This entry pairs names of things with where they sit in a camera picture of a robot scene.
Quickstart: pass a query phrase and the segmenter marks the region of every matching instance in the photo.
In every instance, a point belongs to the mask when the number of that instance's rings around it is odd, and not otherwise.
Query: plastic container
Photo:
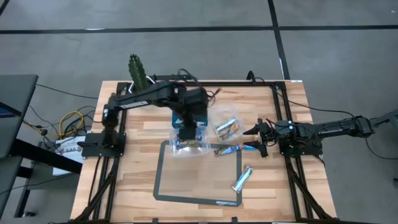
[[[178,138],[178,129],[170,132],[170,153],[175,158],[196,157],[208,154],[211,151],[207,138],[207,127],[198,127],[195,136],[196,142],[191,146]]]
[[[211,125],[221,143],[229,143],[242,137],[243,119],[233,103],[217,104],[209,108]]]

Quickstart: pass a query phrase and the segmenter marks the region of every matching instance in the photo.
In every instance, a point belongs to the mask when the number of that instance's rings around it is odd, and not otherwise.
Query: green cactus
[[[145,74],[144,66],[139,57],[135,54],[130,55],[129,72],[134,82],[134,89],[136,92],[140,92],[148,88],[147,75]]]

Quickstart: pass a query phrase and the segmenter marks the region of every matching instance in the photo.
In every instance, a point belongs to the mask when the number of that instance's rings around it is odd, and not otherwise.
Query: wooden table
[[[95,120],[101,119],[103,106],[110,94],[116,91],[117,83],[117,81],[103,82]],[[302,82],[286,81],[286,87],[289,100],[308,105]],[[206,87],[206,89],[214,91],[216,87]],[[243,118],[246,129],[252,128],[257,118],[277,120],[272,91],[266,86],[222,87],[216,96],[216,104],[232,101]],[[290,104],[290,107],[294,121],[312,122],[308,108],[294,104]],[[230,222],[231,217],[237,217],[240,222],[295,220],[285,162],[279,154],[278,145],[269,147],[270,156],[267,159],[261,158],[259,152],[243,152],[243,165],[251,165],[254,172],[244,186],[243,202],[239,207],[155,200],[152,193],[160,143],[169,139],[172,128],[171,114],[170,109],[155,106],[136,108],[127,112],[126,150],[119,165],[111,222],[151,222],[153,218],[159,218],[160,222]],[[94,123],[92,131],[100,133],[102,125]],[[210,133],[211,142],[217,143],[214,131]],[[245,136],[242,142],[244,141],[252,141],[252,137]],[[313,156],[302,156],[302,160],[309,191],[325,211],[335,217],[336,212],[323,164]],[[71,218],[77,217],[87,206],[96,161],[95,157],[84,161]],[[98,179],[99,174],[94,192],[98,186]],[[297,192],[301,214],[304,217],[302,194],[298,189]],[[107,195],[105,192],[100,218],[104,217]]]

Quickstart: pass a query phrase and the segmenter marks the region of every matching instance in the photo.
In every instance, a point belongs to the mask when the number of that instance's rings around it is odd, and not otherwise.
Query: table leg
[[[37,162],[42,162],[52,167],[80,174],[82,164],[54,152],[49,152],[27,142],[15,139],[10,150],[10,156],[22,156]]]

